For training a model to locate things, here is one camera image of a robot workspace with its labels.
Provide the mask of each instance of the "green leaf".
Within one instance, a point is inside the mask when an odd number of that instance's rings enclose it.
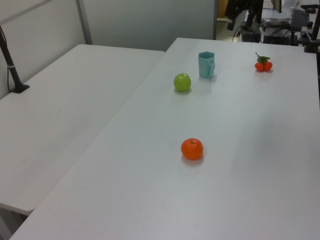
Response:
[[[261,64],[265,64],[265,61],[269,60],[270,57],[267,57],[267,56],[259,56],[258,59],[256,60],[258,63],[261,63]]]

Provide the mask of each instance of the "cup handle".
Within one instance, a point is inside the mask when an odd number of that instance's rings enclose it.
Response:
[[[209,61],[209,66],[210,66],[209,76],[212,76],[214,74],[214,60],[211,59]]]

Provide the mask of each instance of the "red tomato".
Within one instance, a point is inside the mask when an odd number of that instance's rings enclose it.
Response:
[[[257,62],[255,65],[255,69],[259,72],[263,72],[264,71],[264,65],[260,62]]]
[[[270,71],[270,69],[272,68],[272,62],[267,62],[265,65],[264,65],[264,70],[266,71],[266,72],[268,72],[268,71]]]
[[[181,152],[186,159],[198,160],[204,153],[204,147],[200,140],[189,138],[182,143]]]

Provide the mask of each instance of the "black pole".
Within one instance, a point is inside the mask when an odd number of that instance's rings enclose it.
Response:
[[[319,43],[317,42],[317,36],[318,36],[318,32],[319,32],[319,26],[320,26],[320,5],[319,5],[318,11],[316,13],[311,39],[304,46],[305,53],[312,53],[312,54],[318,53]]]
[[[9,49],[7,46],[7,41],[6,41],[4,31],[2,30],[1,26],[0,26],[0,31],[1,31],[0,32],[0,47],[1,47],[6,64],[10,70],[10,73],[12,75],[12,78],[13,78],[13,81],[15,84],[15,88],[11,92],[16,93],[16,94],[20,94],[24,90],[28,89],[29,86],[22,84],[22,82],[20,81],[19,75],[17,73],[14,62],[12,61],[12,58],[11,58],[11,55],[10,55],[10,52],[9,52]]]

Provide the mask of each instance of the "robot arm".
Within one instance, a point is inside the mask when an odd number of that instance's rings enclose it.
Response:
[[[261,14],[264,0],[229,0],[225,9],[225,15],[228,18],[228,30],[233,30],[237,16],[243,11],[248,10],[246,27],[249,29],[255,16],[258,23],[261,22]]]

